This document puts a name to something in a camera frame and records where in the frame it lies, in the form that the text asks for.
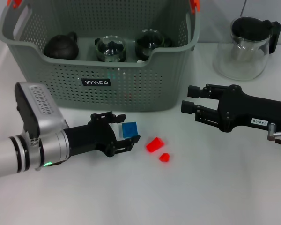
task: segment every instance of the glass teapot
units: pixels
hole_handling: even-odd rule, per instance
[[[266,67],[276,50],[281,25],[278,22],[240,17],[231,23],[229,40],[218,45],[214,66],[222,75],[240,81],[251,80]]]

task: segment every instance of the label sticker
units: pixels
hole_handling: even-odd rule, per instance
[[[82,78],[81,81],[84,86],[94,86],[94,87],[111,86],[110,79],[85,79],[85,78]]]
[[[267,126],[268,121],[253,118],[251,123],[257,124],[257,125],[262,125],[262,126]]]

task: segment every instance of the basket label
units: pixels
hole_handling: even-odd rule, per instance
[[[82,81],[82,84],[84,86],[95,86],[95,87],[98,87],[98,86],[103,86],[103,87],[111,86],[110,79],[85,79],[85,78],[82,78],[81,81]]]

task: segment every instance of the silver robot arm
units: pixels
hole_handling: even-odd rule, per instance
[[[58,165],[92,150],[112,157],[131,151],[140,138],[117,141],[109,123],[121,123],[126,116],[112,112],[92,114],[87,125],[69,128],[42,84],[17,83],[15,97],[24,128],[22,134],[0,141],[0,177]]]

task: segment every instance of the gray plastic basket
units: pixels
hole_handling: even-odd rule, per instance
[[[59,106],[165,110],[176,103],[186,54],[199,38],[200,14],[192,14],[189,1],[23,0],[16,8],[12,2],[1,17],[0,39],[27,81],[45,84]],[[161,31],[177,47],[157,48],[148,61],[137,63],[134,38],[143,29]],[[43,54],[53,36],[70,31],[79,38],[77,60]],[[126,62],[96,61],[94,40],[106,35],[126,40]],[[111,86],[84,86],[83,79],[110,79]]]

